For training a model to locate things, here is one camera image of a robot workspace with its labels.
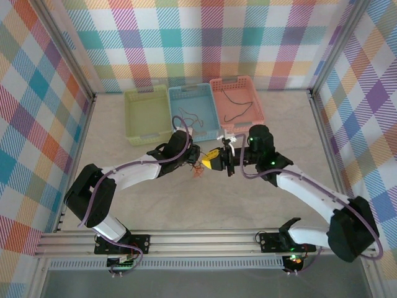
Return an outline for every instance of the colorful plaid backdrop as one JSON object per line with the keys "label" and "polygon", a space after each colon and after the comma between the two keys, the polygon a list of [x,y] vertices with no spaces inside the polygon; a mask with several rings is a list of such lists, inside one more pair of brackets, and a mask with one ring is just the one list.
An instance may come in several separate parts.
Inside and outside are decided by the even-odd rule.
{"label": "colorful plaid backdrop", "polygon": [[320,95],[344,182],[370,198],[396,294],[397,0],[371,2]]}
{"label": "colorful plaid backdrop", "polygon": [[250,75],[307,88],[354,0],[47,0],[94,89]]}
{"label": "colorful plaid backdrop", "polygon": [[0,297],[21,297],[88,100],[28,0],[0,0]]}

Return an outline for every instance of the black cable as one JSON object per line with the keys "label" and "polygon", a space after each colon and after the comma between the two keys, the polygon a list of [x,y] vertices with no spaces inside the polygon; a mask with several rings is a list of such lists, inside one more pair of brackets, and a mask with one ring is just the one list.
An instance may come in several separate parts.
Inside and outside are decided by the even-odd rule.
{"label": "black cable", "polygon": [[232,102],[233,104],[238,104],[239,106],[243,106],[243,105],[245,105],[245,104],[250,104],[250,105],[248,106],[248,108],[247,108],[243,113],[241,113],[240,115],[234,116],[234,117],[233,117],[232,119],[230,119],[230,120],[226,120],[226,115],[225,115],[225,116],[223,117],[223,121],[224,121],[224,122],[230,122],[230,121],[234,120],[235,118],[244,115],[244,114],[248,111],[248,109],[249,109],[250,107],[252,107],[252,105],[254,104],[253,101],[248,101],[248,102],[243,102],[243,103],[232,101],[232,100],[230,99],[230,97],[225,93],[225,90],[221,89],[221,91],[222,91],[223,94],[230,100],[230,102]]}

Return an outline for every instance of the yellow object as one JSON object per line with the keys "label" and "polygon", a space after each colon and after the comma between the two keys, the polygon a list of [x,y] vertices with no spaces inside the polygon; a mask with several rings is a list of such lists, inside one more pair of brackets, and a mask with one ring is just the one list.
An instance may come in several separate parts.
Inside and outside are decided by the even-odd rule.
{"label": "yellow object", "polygon": [[220,151],[219,149],[214,149],[208,152],[205,157],[202,159],[202,164],[205,165],[208,169],[212,169],[211,167],[211,160],[218,157]]}

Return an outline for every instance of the yellow and black object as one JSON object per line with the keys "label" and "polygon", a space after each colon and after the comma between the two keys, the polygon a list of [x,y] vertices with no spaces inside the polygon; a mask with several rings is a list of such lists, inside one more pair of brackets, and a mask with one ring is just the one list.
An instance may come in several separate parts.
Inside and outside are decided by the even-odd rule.
{"label": "yellow and black object", "polygon": [[225,168],[223,166],[221,148],[215,148],[208,152],[202,159],[202,164],[208,169],[214,169],[216,171],[223,171]]}

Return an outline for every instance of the pink plastic basket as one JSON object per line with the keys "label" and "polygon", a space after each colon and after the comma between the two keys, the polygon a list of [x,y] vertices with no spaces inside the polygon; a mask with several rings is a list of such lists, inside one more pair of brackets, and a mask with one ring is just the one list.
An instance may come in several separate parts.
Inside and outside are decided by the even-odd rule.
{"label": "pink plastic basket", "polygon": [[[233,133],[247,132],[251,126],[265,123],[261,100],[251,77],[238,76],[237,79],[212,79],[210,84],[218,111],[219,122],[223,129]],[[229,120],[243,113],[248,105],[233,104],[228,97],[238,103],[250,101],[253,103],[244,115]]]}

